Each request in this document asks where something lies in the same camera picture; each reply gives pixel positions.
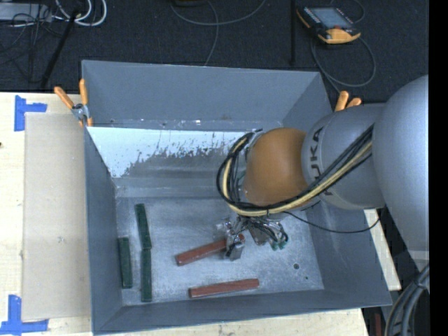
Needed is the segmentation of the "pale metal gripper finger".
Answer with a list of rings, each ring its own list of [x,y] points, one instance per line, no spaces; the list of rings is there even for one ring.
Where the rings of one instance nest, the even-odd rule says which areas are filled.
[[[238,260],[242,256],[244,247],[245,239],[243,237],[228,238],[224,257],[230,261]]]
[[[241,241],[240,232],[241,223],[239,219],[230,220],[229,218],[224,218],[215,225],[213,240]]]

